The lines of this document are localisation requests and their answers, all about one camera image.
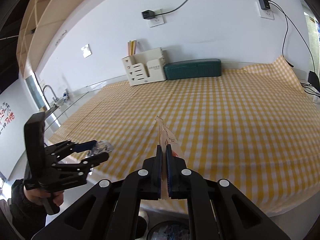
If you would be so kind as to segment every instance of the wall socket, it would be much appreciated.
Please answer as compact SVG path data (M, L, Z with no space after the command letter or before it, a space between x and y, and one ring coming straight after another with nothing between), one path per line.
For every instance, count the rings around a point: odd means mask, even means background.
M271 9L270 10L262 10L259 1L256 2L256 5L258 8L260 17L266 18L266 19L271 19L271 20L275 19L274 15L273 15L273 11Z
M155 10L154 12L155 12L155 14L160 14L160 13L162 13L162 10L159 9L159 10ZM155 18L153 18L151 20L147 20L147 21L148 21L148 25L150 28L165 23L162 15L156 16Z

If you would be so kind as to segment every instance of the stainless steel faucet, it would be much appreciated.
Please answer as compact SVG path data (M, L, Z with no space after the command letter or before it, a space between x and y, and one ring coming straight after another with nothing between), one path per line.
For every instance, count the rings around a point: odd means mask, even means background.
M46 98L45 95L44 95L44 90L45 90L45 88L47 88L47 87L50 88L52 94L54 95L54 97L52 98L53 101L54 101L55 103L58 102L58 101L59 101L59 98L57 97L56 93L53 91L52 87L51 87L50 85L45 85L45 86L43 87L43 89L42 89L42 93L43 93L43 96L44 96L45 100L47 101L47 103L49 104L49 101L47 100L47 98Z

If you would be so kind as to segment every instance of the screw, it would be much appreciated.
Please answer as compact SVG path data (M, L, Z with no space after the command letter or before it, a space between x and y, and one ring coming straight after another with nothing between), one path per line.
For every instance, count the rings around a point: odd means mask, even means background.
M226 179L220 180L219 183L223 187L228 187L229 186L229 181L227 181Z
M182 170L182 171L181 171L181 173L182 173L183 175L188 176L188 175L190 175L190 174L191 174L191 170L184 169L184 170Z
M148 175L148 171L142 169L142 170L139 170L139 171L138 171L138 174L139 174L140 176L146 176L146 175Z
M99 182L100 187L108 187L110 185L110 182L106 179Z

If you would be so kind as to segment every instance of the black sleeve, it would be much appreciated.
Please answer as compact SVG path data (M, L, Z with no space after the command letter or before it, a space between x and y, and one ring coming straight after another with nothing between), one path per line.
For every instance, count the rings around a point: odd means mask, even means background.
M16 180L12 185L10 212L14 227L26 240L30 240L45 226L47 212L43 206L38 206L25 197L22 181Z

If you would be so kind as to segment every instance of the human hand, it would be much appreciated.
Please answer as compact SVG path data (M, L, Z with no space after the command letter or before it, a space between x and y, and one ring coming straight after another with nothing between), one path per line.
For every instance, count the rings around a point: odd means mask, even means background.
M53 195L55 195L53 202L58 207L61 206L63 203L63 192L64 192L64 190L53 193ZM41 201L42 198L51 197L51 193L45 192L41 188L26 190L26 187L24 186L23 193L30 202L35 203L38 206L43 206L42 201Z

